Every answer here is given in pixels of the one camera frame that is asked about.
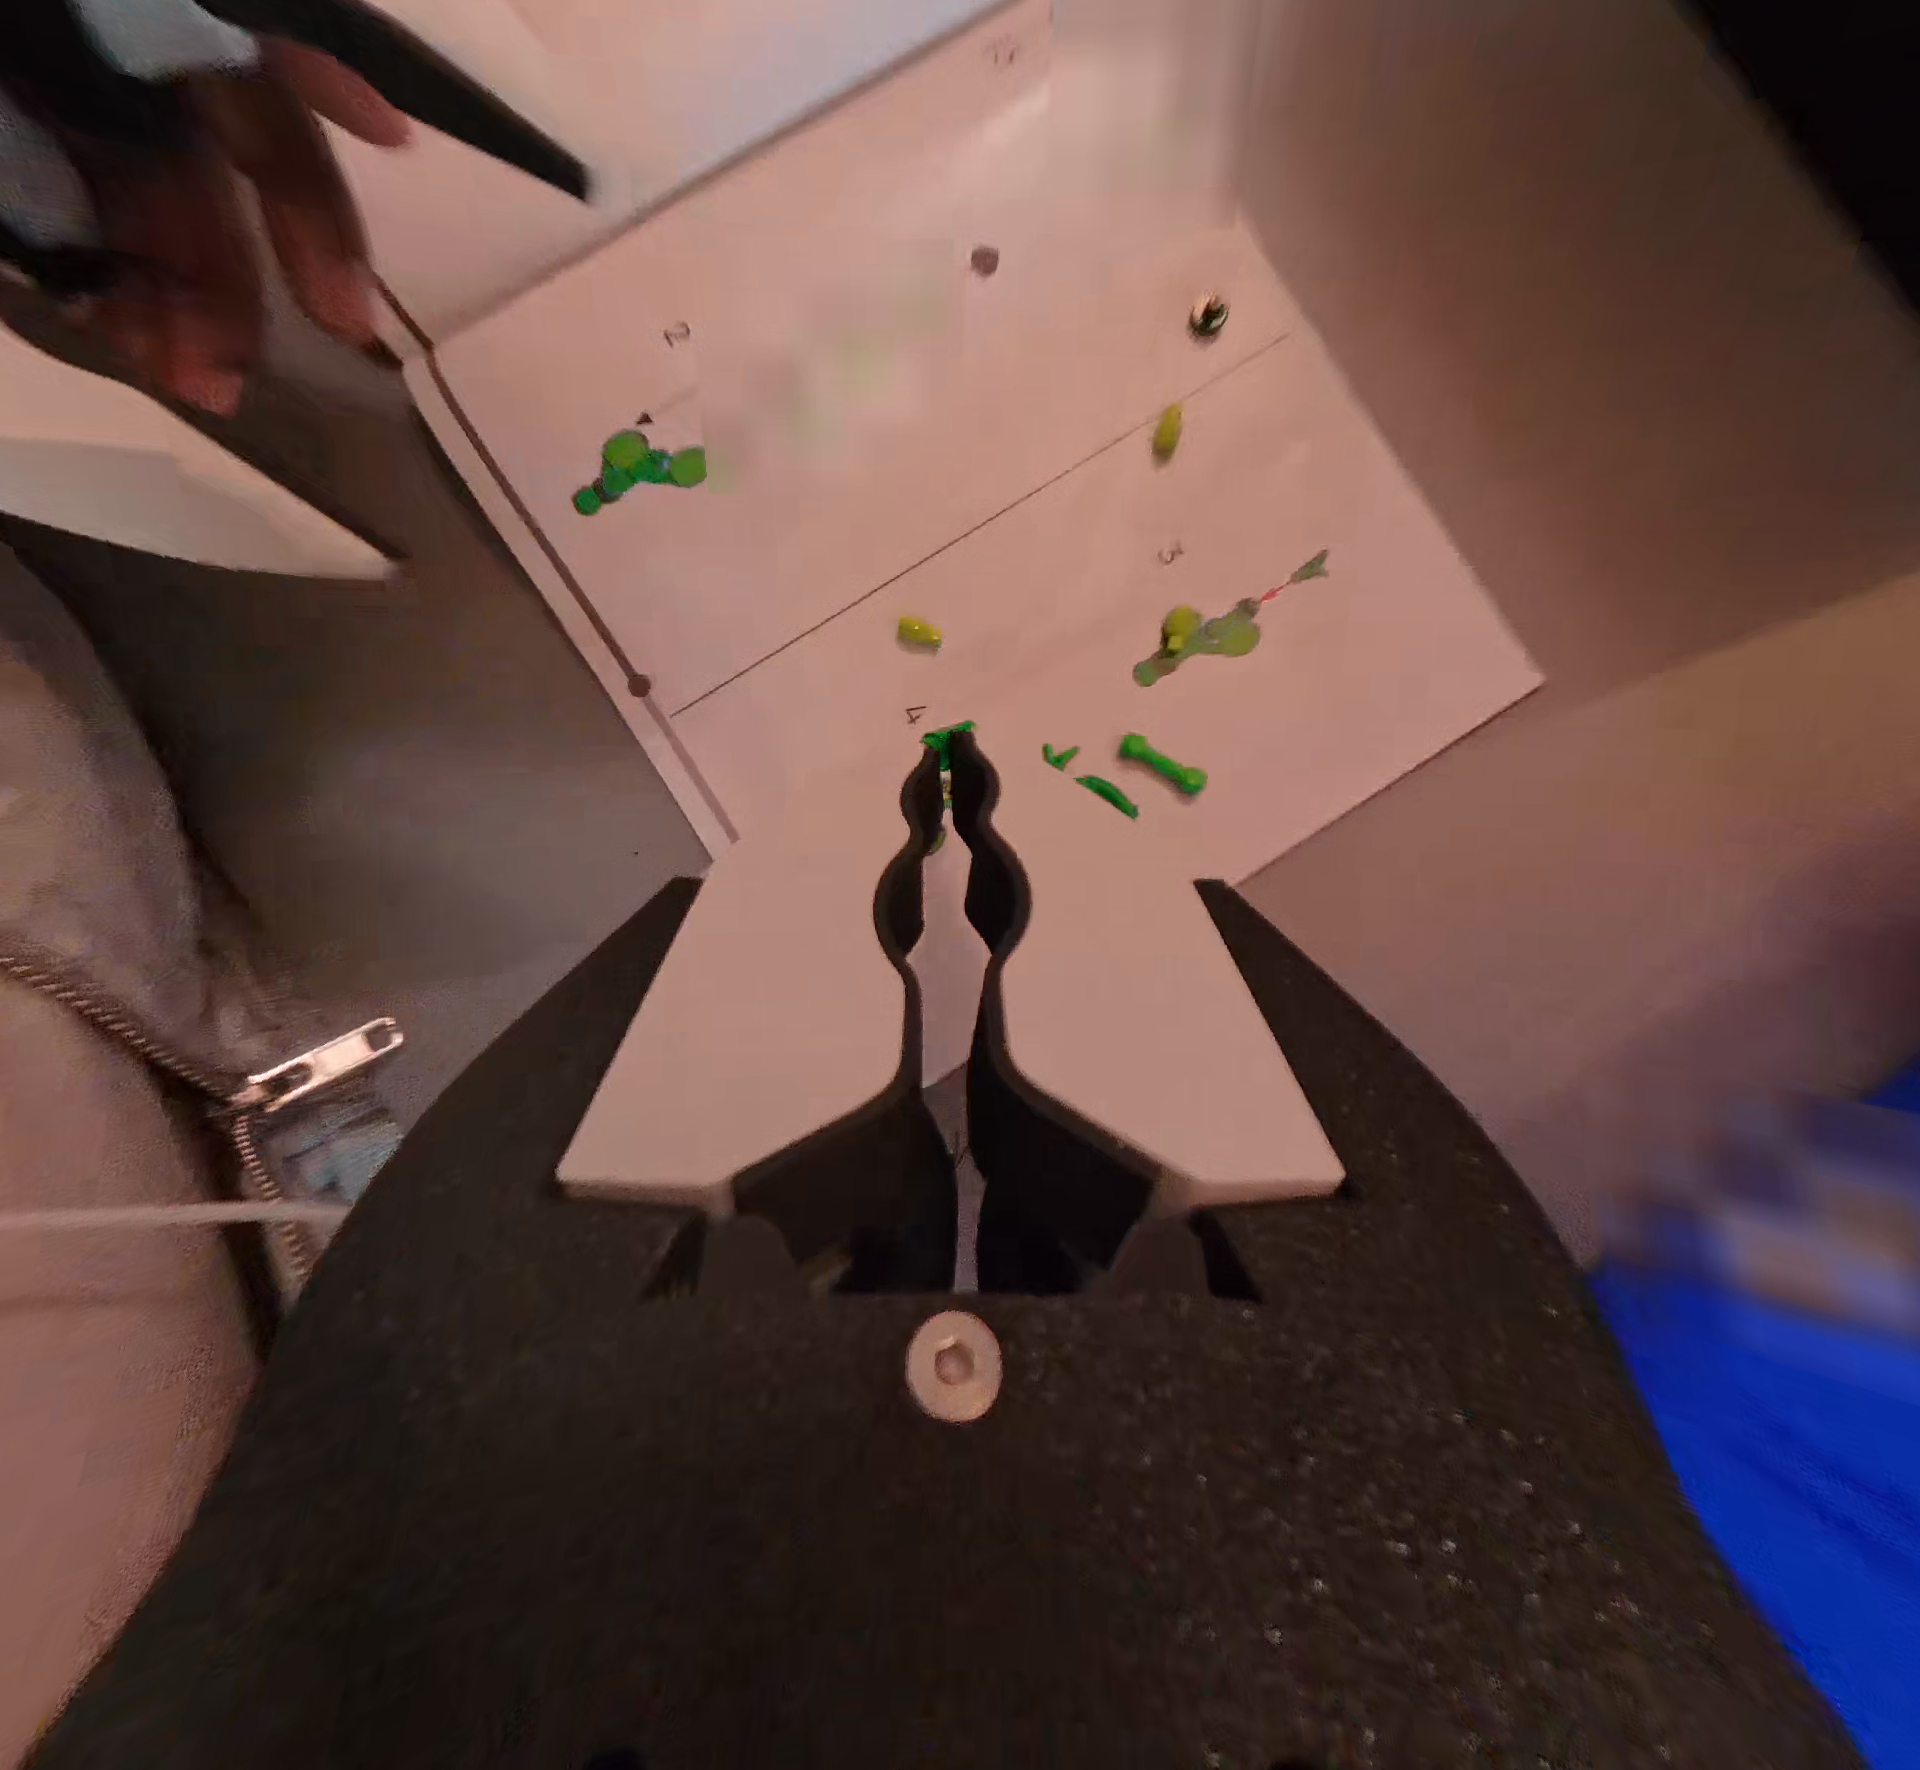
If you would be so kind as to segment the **blue plastic bin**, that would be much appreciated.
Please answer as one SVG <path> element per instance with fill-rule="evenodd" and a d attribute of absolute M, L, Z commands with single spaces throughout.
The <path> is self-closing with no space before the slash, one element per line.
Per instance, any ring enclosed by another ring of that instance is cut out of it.
<path fill-rule="evenodd" d="M 1917 1766 L 1917 1063 L 1614 1197 L 1592 1270 L 1715 1545 L 1872 1766 Z"/>

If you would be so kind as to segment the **person's left hand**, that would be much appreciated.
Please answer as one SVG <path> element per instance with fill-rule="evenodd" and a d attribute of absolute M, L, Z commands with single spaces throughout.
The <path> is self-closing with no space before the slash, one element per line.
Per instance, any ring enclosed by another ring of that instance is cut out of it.
<path fill-rule="evenodd" d="M 114 258 L 95 329 L 148 387 L 207 416 L 231 416 L 261 368 L 266 272 L 321 335 L 380 353 L 372 245 L 330 132 L 408 148 L 414 122 L 283 40 L 176 87 L 179 148 L 95 148 L 86 170 Z"/>

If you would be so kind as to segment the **pale grey zip jacket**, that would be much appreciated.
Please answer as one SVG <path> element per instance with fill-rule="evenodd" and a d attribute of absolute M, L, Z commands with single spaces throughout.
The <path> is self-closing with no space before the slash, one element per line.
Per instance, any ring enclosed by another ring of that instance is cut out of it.
<path fill-rule="evenodd" d="M 338 1034 L 203 864 L 86 630 L 5 553 L 5 1766 L 173 1557 L 330 1242 L 116 1213 L 257 1196 L 229 1096 Z"/>

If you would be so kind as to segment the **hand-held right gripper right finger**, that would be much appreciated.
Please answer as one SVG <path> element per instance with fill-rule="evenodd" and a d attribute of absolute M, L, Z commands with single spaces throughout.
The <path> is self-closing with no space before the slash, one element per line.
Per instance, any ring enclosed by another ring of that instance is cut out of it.
<path fill-rule="evenodd" d="M 1160 1208 L 1346 1183 L 1185 847 L 1022 743 L 966 735 L 969 918 L 1011 1075 L 1146 1163 Z"/>

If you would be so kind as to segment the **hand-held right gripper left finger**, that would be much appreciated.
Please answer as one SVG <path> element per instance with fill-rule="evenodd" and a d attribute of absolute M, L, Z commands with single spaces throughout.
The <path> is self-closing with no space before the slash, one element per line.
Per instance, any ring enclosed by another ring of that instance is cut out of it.
<path fill-rule="evenodd" d="M 730 1213 L 738 1189 L 922 1075 L 922 864 L 943 750 L 909 738 L 749 824 L 698 893 L 555 1183 Z"/>

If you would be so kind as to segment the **white instruction booklet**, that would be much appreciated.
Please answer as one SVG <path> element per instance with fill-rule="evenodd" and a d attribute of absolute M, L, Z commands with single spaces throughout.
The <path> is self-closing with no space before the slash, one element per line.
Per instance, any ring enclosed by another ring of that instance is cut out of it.
<path fill-rule="evenodd" d="M 593 206 L 342 157 L 414 410 L 709 847 L 958 719 L 1146 735 L 1244 876 L 1542 685 L 1253 232 L 1265 0 L 504 2 Z"/>

